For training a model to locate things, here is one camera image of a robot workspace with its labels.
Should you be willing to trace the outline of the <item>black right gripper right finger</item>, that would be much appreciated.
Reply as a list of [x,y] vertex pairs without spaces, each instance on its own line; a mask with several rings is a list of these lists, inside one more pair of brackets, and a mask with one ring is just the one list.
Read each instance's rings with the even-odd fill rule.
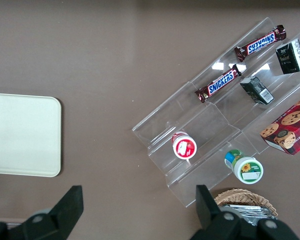
[[196,213],[201,229],[192,240],[238,240],[241,219],[232,212],[221,211],[206,185],[196,186]]

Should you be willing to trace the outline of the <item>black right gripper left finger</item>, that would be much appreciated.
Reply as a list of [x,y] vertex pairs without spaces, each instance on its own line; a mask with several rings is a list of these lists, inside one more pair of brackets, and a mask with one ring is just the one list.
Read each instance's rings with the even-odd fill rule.
[[72,186],[48,212],[38,213],[8,231],[9,240],[66,240],[84,211],[83,189]]

